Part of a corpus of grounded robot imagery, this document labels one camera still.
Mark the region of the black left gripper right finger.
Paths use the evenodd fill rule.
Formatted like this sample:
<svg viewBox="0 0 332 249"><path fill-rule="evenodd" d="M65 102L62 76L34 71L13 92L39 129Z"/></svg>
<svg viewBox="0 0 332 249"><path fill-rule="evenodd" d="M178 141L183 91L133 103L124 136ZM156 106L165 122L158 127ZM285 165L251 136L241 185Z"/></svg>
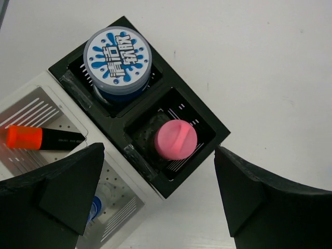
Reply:
<svg viewBox="0 0 332 249"><path fill-rule="evenodd" d="M258 167L224 147L216 176L236 248L331 248L331 192Z"/></svg>

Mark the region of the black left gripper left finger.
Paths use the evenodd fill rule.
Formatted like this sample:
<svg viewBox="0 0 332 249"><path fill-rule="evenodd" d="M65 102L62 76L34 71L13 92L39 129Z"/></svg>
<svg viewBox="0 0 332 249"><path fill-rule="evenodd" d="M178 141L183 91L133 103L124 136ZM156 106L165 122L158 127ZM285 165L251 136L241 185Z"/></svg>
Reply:
<svg viewBox="0 0 332 249"><path fill-rule="evenodd" d="M94 143L57 162L1 181L1 248L75 248L104 161Z"/></svg>

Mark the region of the blue slime jar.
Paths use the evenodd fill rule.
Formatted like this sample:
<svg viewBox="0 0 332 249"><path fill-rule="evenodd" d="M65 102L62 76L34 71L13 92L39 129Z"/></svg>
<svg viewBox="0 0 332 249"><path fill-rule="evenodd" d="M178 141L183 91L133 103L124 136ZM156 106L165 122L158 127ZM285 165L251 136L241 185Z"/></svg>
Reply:
<svg viewBox="0 0 332 249"><path fill-rule="evenodd" d="M110 26L87 41L83 60L94 90L102 98L128 102L147 88L153 55L140 33L124 26Z"/></svg>

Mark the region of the clear glue bottle blue cap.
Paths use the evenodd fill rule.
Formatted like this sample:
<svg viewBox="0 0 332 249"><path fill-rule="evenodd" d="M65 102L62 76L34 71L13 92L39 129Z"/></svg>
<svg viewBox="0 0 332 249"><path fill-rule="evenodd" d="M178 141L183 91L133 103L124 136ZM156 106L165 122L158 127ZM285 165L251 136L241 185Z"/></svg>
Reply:
<svg viewBox="0 0 332 249"><path fill-rule="evenodd" d="M97 185L87 223L99 217L107 209L113 208L119 200L121 189L107 181L100 181Z"/></svg>

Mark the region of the orange highlighter marker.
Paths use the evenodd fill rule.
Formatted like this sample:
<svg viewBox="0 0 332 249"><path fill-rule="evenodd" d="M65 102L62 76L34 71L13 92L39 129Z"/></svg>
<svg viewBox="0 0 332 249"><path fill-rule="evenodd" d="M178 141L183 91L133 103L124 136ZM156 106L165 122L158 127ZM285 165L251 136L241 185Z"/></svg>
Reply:
<svg viewBox="0 0 332 249"><path fill-rule="evenodd" d="M77 132L10 126L7 129L6 145L16 149L71 151L84 140L85 137Z"/></svg>

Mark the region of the pink capped crayon tube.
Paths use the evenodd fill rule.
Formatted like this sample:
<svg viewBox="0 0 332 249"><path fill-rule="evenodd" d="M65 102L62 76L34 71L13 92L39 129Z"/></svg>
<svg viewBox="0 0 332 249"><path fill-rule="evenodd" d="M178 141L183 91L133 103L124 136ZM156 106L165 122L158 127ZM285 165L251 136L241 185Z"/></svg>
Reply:
<svg viewBox="0 0 332 249"><path fill-rule="evenodd" d="M196 149L198 136L194 127L184 120L170 120L156 132L154 147L164 159L183 160Z"/></svg>

